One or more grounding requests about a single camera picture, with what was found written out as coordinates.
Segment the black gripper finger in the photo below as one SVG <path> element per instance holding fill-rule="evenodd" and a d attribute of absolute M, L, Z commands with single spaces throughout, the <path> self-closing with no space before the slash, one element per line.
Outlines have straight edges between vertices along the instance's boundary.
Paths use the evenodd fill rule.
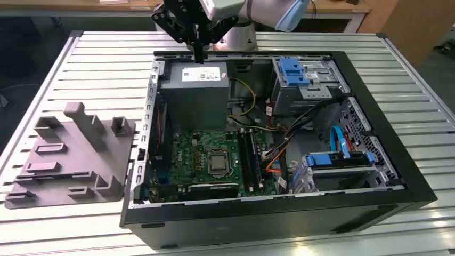
<path fill-rule="evenodd" d="M 151 19 L 177 43 L 185 43 L 193 53 L 195 63 L 200 63 L 200 42 L 189 12 L 184 12 L 183 9 L 156 9 Z"/>
<path fill-rule="evenodd" d="M 237 23 L 237 16 L 231 16 L 219 21 L 211 21 L 204 18 L 199 23 L 199 63 L 204 63 L 204 51 L 205 47 L 211 43 L 217 43 L 229 29 Z"/>

